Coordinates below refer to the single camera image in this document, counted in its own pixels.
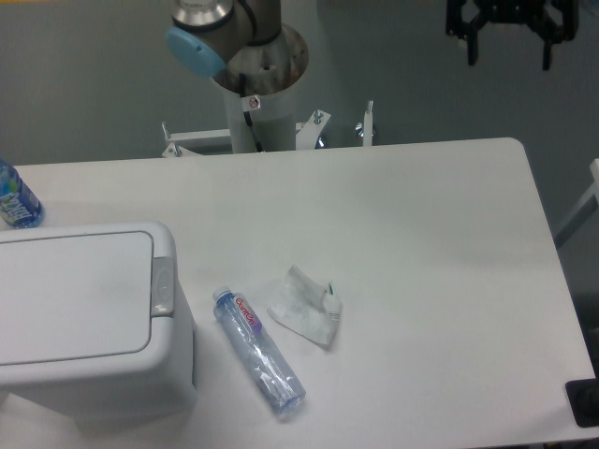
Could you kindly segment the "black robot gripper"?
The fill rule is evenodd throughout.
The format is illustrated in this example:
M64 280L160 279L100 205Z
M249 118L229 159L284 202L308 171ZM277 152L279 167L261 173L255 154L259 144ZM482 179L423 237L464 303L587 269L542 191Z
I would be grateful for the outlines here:
M577 1L447 1L446 34L466 39L468 65L478 59L478 33L488 24L526 25L543 41L542 69L552 46L577 35Z

